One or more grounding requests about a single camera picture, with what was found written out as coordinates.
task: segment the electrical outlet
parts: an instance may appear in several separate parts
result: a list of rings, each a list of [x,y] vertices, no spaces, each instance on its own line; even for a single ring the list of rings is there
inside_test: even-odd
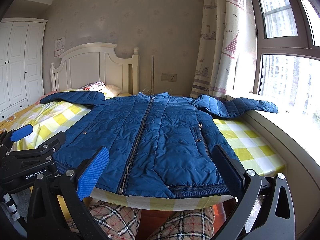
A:
[[[177,81],[177,74],[161,74],[161,81]]]

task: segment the wooden floor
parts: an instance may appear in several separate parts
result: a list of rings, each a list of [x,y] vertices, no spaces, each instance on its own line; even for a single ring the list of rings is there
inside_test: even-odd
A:
[[[213,206],[215,219],[213,223],[214,231],[218,229],[226,220],[226,214],[222,203]],[[171,211],[142,210],[140,227],[137,233],[137,240],[146,240],[157,228],[159,228],[170,216]]]

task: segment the bedpost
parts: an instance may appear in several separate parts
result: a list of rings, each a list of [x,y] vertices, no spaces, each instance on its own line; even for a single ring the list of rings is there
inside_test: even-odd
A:
[[[51,86],[52,86],[52,91],[57,91],[57,88],[56,88],[56,78],[55,78],[54,73],[53,73],[54,70],[55,70],[55,68],[54,68],[54,63],[52,62],[52,63],[51,63],[51,68],[50,68]]]
[[[132,55],[132,93],[134,95],[139,93],[139,64],[140,55],[139,48],[135,47],[133,49],[134,53]]]

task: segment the bedpost finial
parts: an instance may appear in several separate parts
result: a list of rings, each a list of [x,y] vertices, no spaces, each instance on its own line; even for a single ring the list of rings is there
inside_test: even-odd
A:
[[[139,48],[138,47],[135,47],[135,48],[133,48],[133,51],[134,51],[134,53],[133,53],[133,55],[139,55]]]

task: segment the person's leg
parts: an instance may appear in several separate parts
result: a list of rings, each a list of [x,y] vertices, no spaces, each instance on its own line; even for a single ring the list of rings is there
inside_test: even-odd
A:
[[[106,235],[116,240],[134,240],[138,232],[141,209],[129,208],[98,201],[89,208],[91,215]],[[79,232],[72,219],[68,225],[73,232]]]
[[[176,211],[148,240],[209,240],[213,236],[213,207]]]

